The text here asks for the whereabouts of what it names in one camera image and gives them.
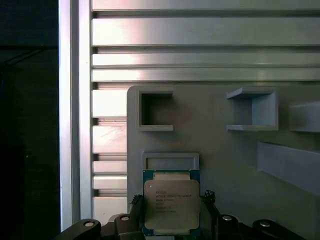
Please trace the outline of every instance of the dark wall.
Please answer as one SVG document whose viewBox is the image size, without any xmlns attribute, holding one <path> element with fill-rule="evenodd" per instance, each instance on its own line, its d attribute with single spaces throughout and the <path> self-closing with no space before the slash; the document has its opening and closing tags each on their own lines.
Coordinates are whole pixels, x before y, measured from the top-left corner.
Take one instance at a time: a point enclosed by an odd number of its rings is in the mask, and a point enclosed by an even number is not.
<svg viewBox="0 0 320 240">
<path fill-rule="evenodd" d="M 58 46 L 57 0 L 2 0 L 0 16 L 0 63 L 27 52 L 4 46 Z M 2 194 L 15 223 L 7 231 L 50 239 L 60 229 L 58 50 L 1 69 Z"/>
</svg>

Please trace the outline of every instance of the square bracket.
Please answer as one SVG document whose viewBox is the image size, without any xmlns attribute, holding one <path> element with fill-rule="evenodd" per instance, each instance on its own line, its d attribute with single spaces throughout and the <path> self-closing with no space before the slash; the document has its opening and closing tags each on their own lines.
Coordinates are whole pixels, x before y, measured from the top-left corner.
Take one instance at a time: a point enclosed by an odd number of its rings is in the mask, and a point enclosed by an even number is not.
<svg viewBox="0 0 320 240">
<path fill-rule="evenodd" d="M 273 87 L 242 87 L 228 92 L 226 98 L 234 100 L 235 121 L 227 130 L 277 131 L 278 94 Z"/>
<path fill-rule="evenodd" d="M 171 101 L 174 89 L 172 87 L 143 87 L 138 90 L 138 130 L 139 131 L 173 131 L 171 124 L 158 124 L 153 116 L 153 107 L 156 102 Z"/>
</svg>

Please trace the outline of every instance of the aluminum profile frame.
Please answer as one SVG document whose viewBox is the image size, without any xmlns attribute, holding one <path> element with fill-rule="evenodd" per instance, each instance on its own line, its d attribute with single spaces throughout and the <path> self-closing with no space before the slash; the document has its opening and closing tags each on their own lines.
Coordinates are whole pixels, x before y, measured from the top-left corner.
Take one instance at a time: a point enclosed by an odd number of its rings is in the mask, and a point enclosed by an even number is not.
<svg viewBox="0 0 320 240">
<path fill-rule="evenodd" d="M 60 229 L 80 220 L 78 1 L 59 0 Z"/>
<path fill-rule="evenodd" d="M 91 0 L 79 0 L 79 166 L 80 217 L 93 217 Z"/>
</svg>

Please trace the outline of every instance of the rectangular slot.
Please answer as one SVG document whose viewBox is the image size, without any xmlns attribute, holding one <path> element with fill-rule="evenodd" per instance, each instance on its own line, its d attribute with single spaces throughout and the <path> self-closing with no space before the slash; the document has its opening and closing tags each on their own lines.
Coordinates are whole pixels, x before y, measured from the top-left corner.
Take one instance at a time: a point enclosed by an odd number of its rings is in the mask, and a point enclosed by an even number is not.
<svg viewBox="0 0 320 240">
<path fill-rule="evenodd" d="M 274 88 L 242 87 L 227 93 L 226 98 L 234 100 L 234 124 L 227 125 L 227 130 L 278 130 L 278 95 Z"/>
<path fill-rule="evenodd" d="M 150 87 L 138 90 L 138 128 L 140 131 L 173 131 L 173 89 Z"/>
<path fill-rule="evenodd" d="M 199 154 L 196 152 L 145 152 L 142 159 L 146 170 L 199 169 Z"/>
</svg>

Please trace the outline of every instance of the black metal arm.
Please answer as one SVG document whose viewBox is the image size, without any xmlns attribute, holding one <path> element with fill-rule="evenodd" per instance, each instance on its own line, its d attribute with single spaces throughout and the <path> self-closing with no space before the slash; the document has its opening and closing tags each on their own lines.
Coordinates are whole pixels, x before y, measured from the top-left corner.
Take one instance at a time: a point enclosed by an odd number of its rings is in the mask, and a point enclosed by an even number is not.
<svg viewBox="0 0 320 240">
<path fill-rule="evenodd" d="M 212 240 L 305 240 L 278 223 L 260 219 L 247 226 L 232 215 L 220 214 L 215 206 L 213 191 L 207 190 L 201 200 L 211 216 Z M 143 227 L 142 195 L 136 195 L 128 214 L 119 215 L 114 222 L 101 227 L 94 219 L 81 220 L 54 240 L 145 240 Z"/>
</svg>

